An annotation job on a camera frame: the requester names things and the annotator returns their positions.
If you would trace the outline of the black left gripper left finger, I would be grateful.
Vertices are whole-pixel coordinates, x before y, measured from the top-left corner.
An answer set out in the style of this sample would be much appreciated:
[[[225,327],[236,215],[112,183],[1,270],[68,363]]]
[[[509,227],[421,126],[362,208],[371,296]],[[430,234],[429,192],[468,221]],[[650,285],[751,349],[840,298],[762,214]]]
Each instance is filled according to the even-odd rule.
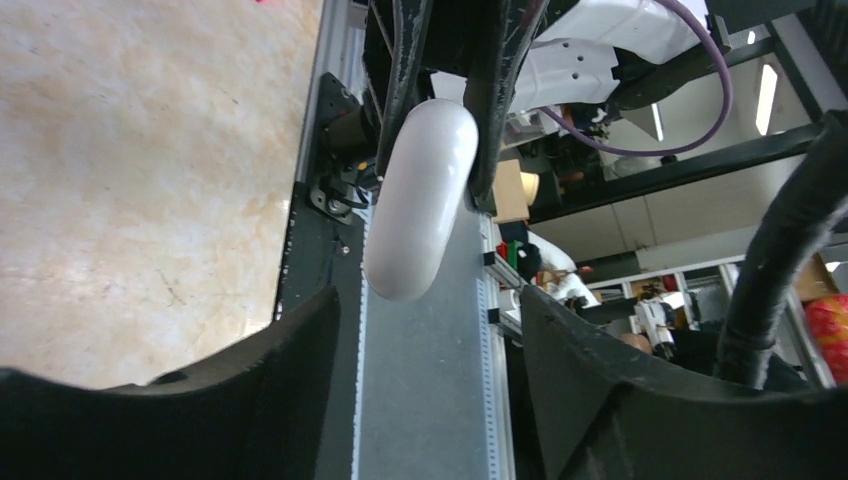
[[[310,479],[340,325],[327,288],[262,331],[145,385],[1,372],[5,479]]]

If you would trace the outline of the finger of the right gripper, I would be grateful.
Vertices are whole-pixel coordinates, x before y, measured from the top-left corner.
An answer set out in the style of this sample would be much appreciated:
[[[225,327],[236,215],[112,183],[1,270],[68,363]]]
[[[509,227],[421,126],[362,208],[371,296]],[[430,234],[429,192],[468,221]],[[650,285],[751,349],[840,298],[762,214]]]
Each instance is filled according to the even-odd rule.
[[[386,176],[395,141],[414,96],[434,2],[391,1],[391,67],[377,154],[377,175]]]
[[[486,198],[494,183],[517,77],[546,9],[544,0],[485,3],[463,97],[479,130],[468,180],[468,190],[476,199]]]

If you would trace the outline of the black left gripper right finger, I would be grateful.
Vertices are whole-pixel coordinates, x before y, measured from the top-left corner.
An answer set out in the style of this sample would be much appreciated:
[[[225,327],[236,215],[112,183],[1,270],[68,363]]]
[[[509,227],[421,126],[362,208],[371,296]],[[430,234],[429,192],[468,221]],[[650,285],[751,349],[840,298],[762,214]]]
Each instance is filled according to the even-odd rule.
[[[525,288],[522,345],[548,479],[843,479],[847,393],[695,373]]]

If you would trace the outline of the white earbud charging case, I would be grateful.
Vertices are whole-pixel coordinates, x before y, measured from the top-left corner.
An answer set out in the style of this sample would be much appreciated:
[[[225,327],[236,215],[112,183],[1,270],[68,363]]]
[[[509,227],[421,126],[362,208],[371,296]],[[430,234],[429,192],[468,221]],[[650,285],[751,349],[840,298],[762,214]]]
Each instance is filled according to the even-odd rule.
[[[455,102],[428,100],[408,114],[364,247],[364,275],[380,297],[416,300],[434,282],[478,143],[473,116]]]

